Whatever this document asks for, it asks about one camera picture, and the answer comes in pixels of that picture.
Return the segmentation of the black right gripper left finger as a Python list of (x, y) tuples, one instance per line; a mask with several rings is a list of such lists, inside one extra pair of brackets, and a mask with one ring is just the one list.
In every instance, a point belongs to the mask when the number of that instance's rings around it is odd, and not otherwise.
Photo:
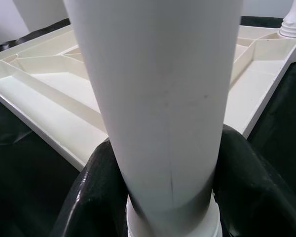
[(89, 158), (66, 196), (52, 237), (125, 237), (128, 190), (111, 143)]

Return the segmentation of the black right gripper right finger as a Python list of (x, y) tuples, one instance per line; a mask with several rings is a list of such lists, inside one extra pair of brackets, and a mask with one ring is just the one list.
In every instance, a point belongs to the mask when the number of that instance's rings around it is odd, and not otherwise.
[(296, 195), (235, 129), (224, 125), (214, 176), (225, 237), (296, 237)]

